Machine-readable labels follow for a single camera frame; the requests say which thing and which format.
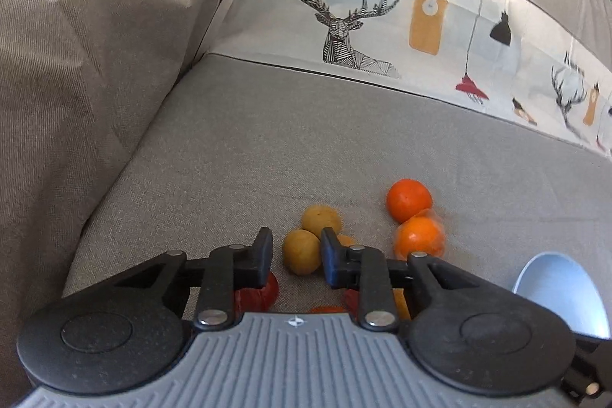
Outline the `orange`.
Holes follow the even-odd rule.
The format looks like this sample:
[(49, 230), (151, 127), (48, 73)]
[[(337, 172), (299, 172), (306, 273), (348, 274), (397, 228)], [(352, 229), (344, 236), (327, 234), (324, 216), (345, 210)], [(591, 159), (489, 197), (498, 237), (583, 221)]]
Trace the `orange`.
[(433, 209), (425, 209), (400, 225), (394, 234), (393, 253), (405, 260), (415, 252), (441, 258), (446, 250), (446, 231), (442, 220)]

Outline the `red plum middle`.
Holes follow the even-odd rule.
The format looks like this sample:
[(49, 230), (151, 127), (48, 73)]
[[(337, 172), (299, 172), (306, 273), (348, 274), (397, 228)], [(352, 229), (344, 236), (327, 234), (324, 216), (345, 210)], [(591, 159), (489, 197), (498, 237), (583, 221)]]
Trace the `red plum middle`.
[(359, 312), (359, 292), (346, 289), (343, 293), (343, 305), (353, 318), (357, 318)]

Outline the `red plum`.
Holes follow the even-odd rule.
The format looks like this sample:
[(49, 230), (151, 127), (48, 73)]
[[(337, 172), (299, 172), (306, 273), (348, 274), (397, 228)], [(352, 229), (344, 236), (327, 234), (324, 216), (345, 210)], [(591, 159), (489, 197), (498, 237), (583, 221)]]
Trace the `red plum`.
[(273, 272), (268, 275), (265, 287), (261, 289), (245, 288), (234, 293), (234, 310), (236, 314), (266, 313), (279, 296), (279, 285)]
[(343, 305), (353, 318), (357, 318), (359, 312), (359, 292), (346, 289), (343, 293)]

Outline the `red plum left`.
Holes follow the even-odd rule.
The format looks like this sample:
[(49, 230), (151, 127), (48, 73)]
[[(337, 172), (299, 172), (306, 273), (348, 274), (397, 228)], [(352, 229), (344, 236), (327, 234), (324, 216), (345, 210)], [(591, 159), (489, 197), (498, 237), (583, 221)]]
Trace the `red plum left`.
[(236, 314), (266, 313), (279, 296), (279, 285), (273, 272), (268, 275), (265, 287), (261, 289), (245, 288), (234, 293), (234, 310)]

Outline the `orange tangerine front left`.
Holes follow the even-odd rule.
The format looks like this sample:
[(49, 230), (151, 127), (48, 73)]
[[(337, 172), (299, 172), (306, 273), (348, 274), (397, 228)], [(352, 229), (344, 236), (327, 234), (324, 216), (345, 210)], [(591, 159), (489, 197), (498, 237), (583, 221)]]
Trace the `orange tangerine front left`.
[(346, 313), (347, 309), (340, 306), (319, 306), (313, 307), (309, 314), (320, 315), (320, 314), (341, 314)]

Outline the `yellow-brown longan fruit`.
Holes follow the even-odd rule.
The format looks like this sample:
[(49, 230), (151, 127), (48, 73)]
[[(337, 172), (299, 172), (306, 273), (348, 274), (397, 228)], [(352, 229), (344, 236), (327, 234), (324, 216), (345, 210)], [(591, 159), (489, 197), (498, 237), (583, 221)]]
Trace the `yellow-brown longan fruit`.
[(306, 230), (288, 233), (282, 245), (285, 267), (295, 275), (311, 275), (322, 264), (321, 243)]
[(302, 229), (321, 237), (322, 230), (331, 228), (336, 234), (342, 231), (340, 214), (328, 205), (311, 205), (306, 208), (301, 219)]

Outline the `bare orange tangerine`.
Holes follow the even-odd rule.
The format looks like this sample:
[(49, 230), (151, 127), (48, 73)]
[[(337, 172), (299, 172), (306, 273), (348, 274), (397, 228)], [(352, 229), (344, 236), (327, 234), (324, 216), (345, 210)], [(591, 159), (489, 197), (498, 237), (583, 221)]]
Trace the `bare orange tangerine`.
[(386, 206), (398, 224), (402, 224), (419, 212), (433, 207), (433, 197), (427, 187), (414, 179), (400, 179), (388, 190)]

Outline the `light blue plate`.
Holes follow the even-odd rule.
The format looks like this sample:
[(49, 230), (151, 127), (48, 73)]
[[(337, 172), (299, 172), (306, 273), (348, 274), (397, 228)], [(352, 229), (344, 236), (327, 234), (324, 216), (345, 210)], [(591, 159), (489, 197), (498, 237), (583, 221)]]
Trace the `light blue plate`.
[(567, 255), (545, 252), (531, 258), (514, 283), (513, 293), (551, 310), (573, 332), (611, 338), (610, 321), (596, 284)]

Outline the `grey printed sofa cover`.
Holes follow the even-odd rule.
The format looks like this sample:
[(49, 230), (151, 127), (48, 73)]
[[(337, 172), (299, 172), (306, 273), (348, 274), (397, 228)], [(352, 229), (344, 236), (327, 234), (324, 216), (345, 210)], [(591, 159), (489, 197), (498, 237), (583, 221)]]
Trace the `grey printed sofa cover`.
[[(440, 259), (499, 286), (371, 332), (282, 245), (311, 205), (391, 260), (424, 184)], [(279, 296), (221, 330), (120, 275), (273, 233)], [(611, 312), (611, 0), (1, 0), (5, 407), (607, 407), (513, 293), (545, 252)]]

